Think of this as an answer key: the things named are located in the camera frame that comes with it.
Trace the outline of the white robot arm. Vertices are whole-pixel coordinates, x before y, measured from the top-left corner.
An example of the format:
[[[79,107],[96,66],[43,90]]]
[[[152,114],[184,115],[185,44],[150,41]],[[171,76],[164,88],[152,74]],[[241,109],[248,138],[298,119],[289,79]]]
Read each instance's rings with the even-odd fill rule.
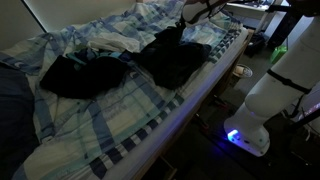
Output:
[[[312,17],[291,48],[249,91],[236,113],[224,121],[228,140],[261,157],[270,147],[264,123],[307,95],[320,80],[320,0],[286,0],[289,10]]]

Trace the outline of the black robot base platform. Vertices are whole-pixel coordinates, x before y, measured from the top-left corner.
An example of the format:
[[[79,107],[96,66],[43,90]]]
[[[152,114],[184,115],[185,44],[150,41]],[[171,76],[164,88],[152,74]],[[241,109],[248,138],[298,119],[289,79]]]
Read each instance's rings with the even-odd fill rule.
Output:
[[[264,124],[270,133],[270,148],[257,157],[228,140],[223,124],[232,115],[233,110],[216,111],[204,120],[202,133],[255,180],[320,180],[319,143],[314,135],[305,140],[305,128],[290,131],[292,120],[273,116]]]

